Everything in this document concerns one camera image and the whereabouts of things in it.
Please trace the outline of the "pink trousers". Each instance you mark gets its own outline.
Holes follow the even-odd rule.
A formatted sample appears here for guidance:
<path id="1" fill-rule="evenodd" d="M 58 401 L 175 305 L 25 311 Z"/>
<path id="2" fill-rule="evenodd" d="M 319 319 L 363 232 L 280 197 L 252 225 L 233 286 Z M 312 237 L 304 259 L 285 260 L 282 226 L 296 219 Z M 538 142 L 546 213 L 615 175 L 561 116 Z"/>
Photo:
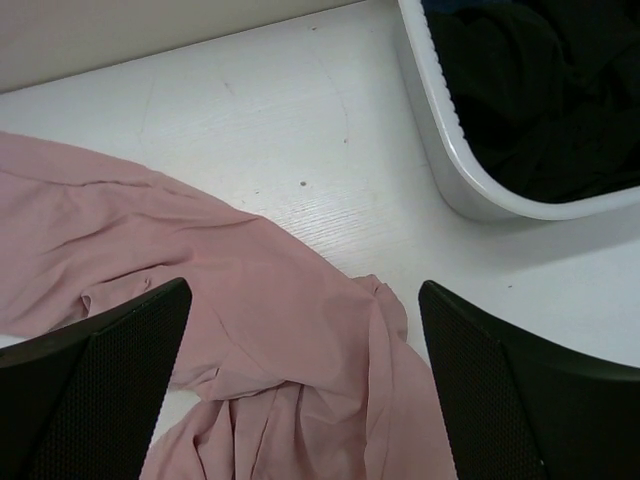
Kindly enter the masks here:
<path id="1" fill-rule="evenodd" d="M 374 276 L 141 165 L 1 137 L 1 331 L 36 337 L 181 277 L 171 384 L 199 402 L 146 479 L 451 479 L 432 373 Z"/>

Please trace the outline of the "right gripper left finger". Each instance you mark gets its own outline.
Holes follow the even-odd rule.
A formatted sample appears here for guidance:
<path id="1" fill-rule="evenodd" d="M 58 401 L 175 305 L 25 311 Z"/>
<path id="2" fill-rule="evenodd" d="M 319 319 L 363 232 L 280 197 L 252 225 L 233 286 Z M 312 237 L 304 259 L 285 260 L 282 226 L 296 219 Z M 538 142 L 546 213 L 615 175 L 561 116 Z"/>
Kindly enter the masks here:
<path id="1" fill-rule="evenodd" d="M 138 478 L 191 302 L 176 278 L 2 348 L 2 478 Z"/>

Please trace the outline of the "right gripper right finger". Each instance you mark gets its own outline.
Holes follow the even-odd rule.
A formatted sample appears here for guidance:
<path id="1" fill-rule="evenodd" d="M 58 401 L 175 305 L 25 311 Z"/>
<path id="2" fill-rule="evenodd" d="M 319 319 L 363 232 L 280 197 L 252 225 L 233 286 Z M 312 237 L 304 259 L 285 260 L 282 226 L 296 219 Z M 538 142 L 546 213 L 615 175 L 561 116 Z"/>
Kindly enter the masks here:
<path id="1" fill-rule="evenodd" d="M 638 368 L 553 343 L 434 281 L 419 307 L 458 478 L 638 478 Z"/>

